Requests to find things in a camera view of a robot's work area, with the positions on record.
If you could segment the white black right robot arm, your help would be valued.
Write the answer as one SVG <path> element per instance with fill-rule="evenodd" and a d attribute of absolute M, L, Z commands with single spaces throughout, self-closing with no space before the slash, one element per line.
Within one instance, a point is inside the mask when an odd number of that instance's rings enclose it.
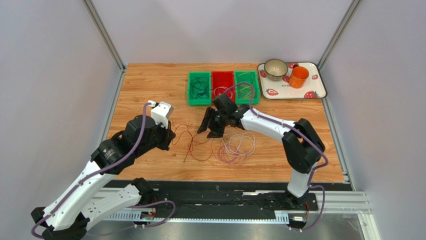
<path fill-rule="evenodd" d="M 285 191 L 286 203 L 293 207 L 304 204 L 317 164 L 324 156 L 325 146 L 311 123 L 279 119 L 264 114 L 251 104 L 237 105 L 225 93 L 208 107 L 197 133 L 209 131 L 209 139 L 222 138 L 226 127 L 254 131 L 283 145 L 286 159 L 292 168 Z"/>

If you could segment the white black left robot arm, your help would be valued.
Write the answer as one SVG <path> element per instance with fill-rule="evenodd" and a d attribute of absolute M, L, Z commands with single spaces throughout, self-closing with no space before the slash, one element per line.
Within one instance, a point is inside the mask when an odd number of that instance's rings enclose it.
<path fill-rule="evenodd" d="M 33 236 L 44 240 L 80 240 L 106 217 L 125 208 L 152 208 L 154 190 L 144 178 L 101 200 L 94 195 L 148 151 L 168 151 L 175 138 L 168 115 L 138 115 L 125 129 L 100 143 L 82 173 L 57 200 L 31 212 Z"/>

